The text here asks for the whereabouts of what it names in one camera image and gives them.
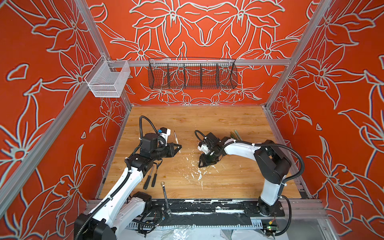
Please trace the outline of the beige pen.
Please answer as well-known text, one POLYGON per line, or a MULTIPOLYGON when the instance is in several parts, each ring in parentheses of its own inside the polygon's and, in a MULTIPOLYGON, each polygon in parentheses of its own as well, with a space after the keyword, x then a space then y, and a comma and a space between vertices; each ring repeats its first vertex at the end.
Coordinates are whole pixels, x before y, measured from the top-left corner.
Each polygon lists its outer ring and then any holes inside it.
POLYGON ((176 131, 174 131, 174 136, 175 136, 176 143, 179 144, 179 140, 178 140, 178 136, 177 136, 176 131))

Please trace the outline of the black screwdriver left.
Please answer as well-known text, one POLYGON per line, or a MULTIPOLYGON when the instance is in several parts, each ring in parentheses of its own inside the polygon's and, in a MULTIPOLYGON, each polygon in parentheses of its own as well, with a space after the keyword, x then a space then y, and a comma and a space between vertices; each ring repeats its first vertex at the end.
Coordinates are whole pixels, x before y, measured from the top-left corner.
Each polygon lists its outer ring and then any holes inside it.
POLYGON ((154 168, 155 168, 155 167, 153 166, 152 169, 151 169, 151 171, 150 171, 150 174, 148 175, 148 178, 147 178, 147 180, 146 180, 146 182, 145 182, 145 184, 144 184, 144 186, 143 186, 143 189, 144 189, 144 190, 147 190, 148 187, 149 187, 150 180, 151 180, 151 178, 152 178, 152 174, 153 174, 154 168))

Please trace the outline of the black screwdriver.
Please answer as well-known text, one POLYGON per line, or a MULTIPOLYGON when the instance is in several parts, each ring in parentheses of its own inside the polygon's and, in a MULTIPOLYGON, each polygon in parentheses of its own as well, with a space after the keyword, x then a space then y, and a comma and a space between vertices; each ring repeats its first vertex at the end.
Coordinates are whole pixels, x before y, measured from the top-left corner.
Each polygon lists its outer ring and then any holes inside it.
POLYGON ((154 188, 155 185, 156 185, 159 166, 160 166, 160 164, 156 164, 156 171, 155 171, 155 174, 154 174, 154 177, 153 177, 153 180, 152 180, 152 184, 151 184, 152 188, 154 188))
POLYGON ((151 169, 151 171, 150 171, 150 174, 148 175, 148 178, 147 178, 147 180, 146 180, 146 182, 145 182, 145 184, 144 184, 144 186, 143 186, 143 189, 144 189, 144 190, 147 190, 148 187, 149 187, 150 180, 151 180, 151 178, 152 178, 152 174, 153 174, 154 168, 155 168, 155 167, 153 166, 152 169, 151 169))

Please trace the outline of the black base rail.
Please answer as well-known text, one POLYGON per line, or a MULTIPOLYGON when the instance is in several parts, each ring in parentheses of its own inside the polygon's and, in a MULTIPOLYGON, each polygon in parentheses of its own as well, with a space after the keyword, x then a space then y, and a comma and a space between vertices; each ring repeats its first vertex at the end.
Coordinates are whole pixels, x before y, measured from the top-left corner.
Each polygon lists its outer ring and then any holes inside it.
MULTIPOLYGON (((286 217, 287 211, 282 204, 277 202, 274 207, 268 207, 270 215, 264 216, 259 210, 258 199, 170 199, 168 200, 171 215, 211 215, 211 214, 238 214, 246 217, 286 217)), ((149 213, 146 218, 168 218, 165 199, 153 199, 150 209, 153 212, 143 212, 136 218, 139 219, 149 213)))

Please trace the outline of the metal wrench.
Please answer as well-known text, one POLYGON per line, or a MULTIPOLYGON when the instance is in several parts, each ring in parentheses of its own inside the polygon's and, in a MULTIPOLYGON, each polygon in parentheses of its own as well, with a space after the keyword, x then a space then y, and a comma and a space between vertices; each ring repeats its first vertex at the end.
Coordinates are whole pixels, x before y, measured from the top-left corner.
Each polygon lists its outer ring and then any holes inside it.
POLYGON ((171 209, 170 209, 169 200, 168 200, 168 197, 167 197, 167 192, 166 192, 165 182, 161 182, 161 186, 162 186, 163 193, 164 193, 166 213, 167 213, 168 216, 171 216, 172 211, 171 211, 171 209))

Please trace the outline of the clear plastic bin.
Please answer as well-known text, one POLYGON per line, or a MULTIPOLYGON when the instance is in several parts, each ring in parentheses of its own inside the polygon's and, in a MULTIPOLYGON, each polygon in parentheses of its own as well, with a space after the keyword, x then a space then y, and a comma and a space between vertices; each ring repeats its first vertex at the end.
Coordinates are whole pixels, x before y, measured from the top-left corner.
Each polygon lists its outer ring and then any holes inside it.
POLYGON ((107 61, 101 56, 85 77, 85 81, 96 98, 119 98, 131 75, 131 69, 127 61, 115 70, 112 61, 107 61))

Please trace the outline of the black screwdriver right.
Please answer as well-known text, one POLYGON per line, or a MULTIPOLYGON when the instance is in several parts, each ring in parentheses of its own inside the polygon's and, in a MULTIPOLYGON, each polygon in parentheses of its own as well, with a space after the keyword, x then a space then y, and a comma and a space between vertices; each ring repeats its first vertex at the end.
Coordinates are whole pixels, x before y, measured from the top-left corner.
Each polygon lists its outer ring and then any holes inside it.
POLYGON ((156 171, 155 171, 155 174, 154 174, 154 177, 153 177, 153 180, 152 180, 152 184, 151 184, 152 188, 154 188, 155 185, 156 185, 159 166, 160 166, 160 164, 156 164, 156 171))

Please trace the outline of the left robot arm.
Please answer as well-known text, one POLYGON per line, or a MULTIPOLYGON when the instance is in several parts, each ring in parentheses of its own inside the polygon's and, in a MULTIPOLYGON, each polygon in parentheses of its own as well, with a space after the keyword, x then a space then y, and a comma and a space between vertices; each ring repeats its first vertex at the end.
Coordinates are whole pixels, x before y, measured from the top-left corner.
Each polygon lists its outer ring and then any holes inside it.
POLYGON ((166 218, 164 210, 152 206, 150 195, 132 192, 155 161, 173 158, 182 145, 168 142, 172 131, 167 128, 153 128, 153 132, 144 134, 143 120, 149 118, 139 118, 140 143, 125 158, 126 168, 117 183, 96 207, 76 219, 75 240, 123 240, 129 224, 136 223, 138 231, 145 234, 145 228, 153 231, 166 218))

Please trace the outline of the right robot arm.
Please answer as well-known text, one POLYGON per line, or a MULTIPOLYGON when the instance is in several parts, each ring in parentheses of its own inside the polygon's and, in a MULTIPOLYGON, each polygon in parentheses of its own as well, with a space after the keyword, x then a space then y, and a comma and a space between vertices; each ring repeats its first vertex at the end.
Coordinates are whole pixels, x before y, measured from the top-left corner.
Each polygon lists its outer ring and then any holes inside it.
POLYGON ((202 152, 200 168, 215 165, 226 155, 247 158, 257 163, 264 177, 263 190, 258 199, 258 210, 262 216, 270 216, 276 202, 282 197, 286 183, 300 177, 305 170, 305 163, 298 152, 271 140, 257 144, 229 137, 219 139, 213 133, 204 135, 199 130, 195 131, 195 136, 199 140, 198 150, 202 152), (283 149, 294 154, 300 163, 298 172, 290 177, 288 173, 292 163, 283 149))

